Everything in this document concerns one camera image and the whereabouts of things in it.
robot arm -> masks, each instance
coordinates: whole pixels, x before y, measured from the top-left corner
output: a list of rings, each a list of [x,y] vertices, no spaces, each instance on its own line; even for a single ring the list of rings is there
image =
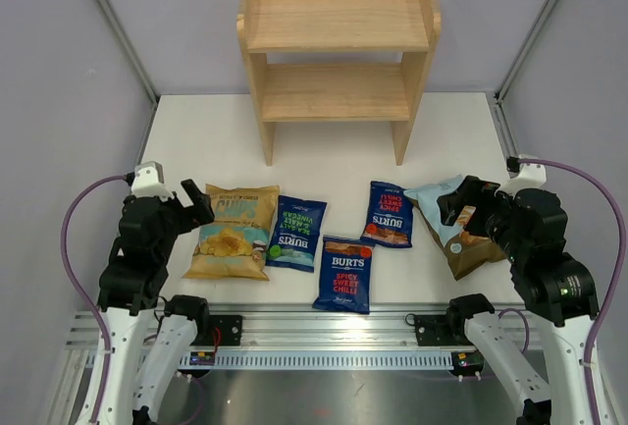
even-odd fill
[[[464,207],[473,212],[465,227],[490,238],[506,254],[515,289],[534,314],[543,344],[549,385],[529,365],[503,330],[491,304],[480,294],[451,301],[447,323],[454,334],[475,345],[492,365],[518,413],[517,425],[592,424],[584,381],[584,346],[599,309],[589,270],[563,251],[567,215],[555,194],[538,189],[545,169],[520,168],[503,186],[467,177],[460,188],[441,196],[443,223],[451,225]],[[597,362],[597,349],[594,362]],[[599,369],[594,382],[602,391]],[[603,424],[610,424],[604,394],[598,395]]]
[[[99,281],[98,306],[107,326],[111,349],[98,342],[86,399],[78,424],[91,423],[99,404],[100,425],[148,424],[157,419],[163,394],[184,350],[211,329],[207,301],[174,296],[166,318],[142,370],[137,373],[141,348],[159,292],[168,277],[167,264],[177,237],[214,221],[209,196],[192,180],[182,182],[192,201],[183,207],[164,186],[161,165],[135,168],[131,195],[125,199],[120,235]],[[103,374],[106,388],[100,392]]]

blue chip bag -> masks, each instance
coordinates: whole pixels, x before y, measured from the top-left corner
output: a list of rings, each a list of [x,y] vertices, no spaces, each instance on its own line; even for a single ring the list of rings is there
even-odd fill
[[[412,246],[412,202],[401,186],[371,182],[371,198],[362,240],[390,248]]]
[[[266,266],[281,266],[314,273],[314,255],[327,202],[279,196],[275,231]]]
[[[318,298],[312,307],[368,314],[372,242],[323,237]]]

white table surface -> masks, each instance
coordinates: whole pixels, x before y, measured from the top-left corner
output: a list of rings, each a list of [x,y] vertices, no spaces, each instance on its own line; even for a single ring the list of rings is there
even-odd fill
[[[143,155],[150,160],[164,166],[167,186],[184,204],[179,182],[187,178],[201,188],[280,185],[282,194],[327,201],[321,233],[351,238],[364,229],[372,180],[416,187],[456,174],[499,183],[508,178],[483,93],[426,93],[399,167],[389,123],[279,123],[274,165],[267,167],[248,95],[163,96]],[[316,298],[320,242],[313,274],[267,267],[269,283],[182,279],[197,237],[194,231],[177,241],[163,295],[200,295],[211,303],[310,304]],[[474,292],[495,303],[522,302],[505,261],[456,282],[416,211],[412,243],[376,247],[372,304],[446,303]]]

white wall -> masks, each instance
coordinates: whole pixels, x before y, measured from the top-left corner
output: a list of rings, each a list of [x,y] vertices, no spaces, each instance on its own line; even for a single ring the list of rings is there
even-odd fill
[[[510,95],[505,112],[521,151],[578,166],[602,180],[628,216],[628,2],[563,0]],[[568,249],[606,291],[617,249],[607,203],[588,184],[549,170],[548,188],[569,214]],[[601,355],[612,387],[628,388],[628,274],[607,324]],[[623,401],[628,418],[628,403]]]
[[[245,92],[238,0],[111,0],[161,94]],[[443,32],[428,86],[499,86],[545,0],[441,0]]]
[[[35,424],[81,307],[59,255],[65,210],[132,169],[151,113],[93,0],[0,0],[0,18],[0,422]],[[70,233],[92,294],[124,195],[89,197]]]

crisp packet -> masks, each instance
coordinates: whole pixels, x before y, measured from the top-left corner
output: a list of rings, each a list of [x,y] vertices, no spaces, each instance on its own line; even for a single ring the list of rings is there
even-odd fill
[[[403,196],[402,187],[371,182],[369,210],[361,239],[390,248],[412,246],[412,203]]]
[[[205,189],[216,220],[200,228],[191,266],[183,277],[268,281],[263,270],[279,187],[207,185]]]
[[[430,234],[445,255],[455,280],[464,278],[487,261],[504,259],[501,249],[490,239],[472,236],[464,230],[475,208],[465,206],[452,226],[443,225],[439,197],[453,193],[463,181],[464,178],[458,175],[437,185],[419,186],[404,193],[427,222]]]
[[[318,298],[319,310],[368,314],[373,243],[323,237]]]
[[[326,207],[327,202],[280,195],[266,266],[314,273],[314,255]]]

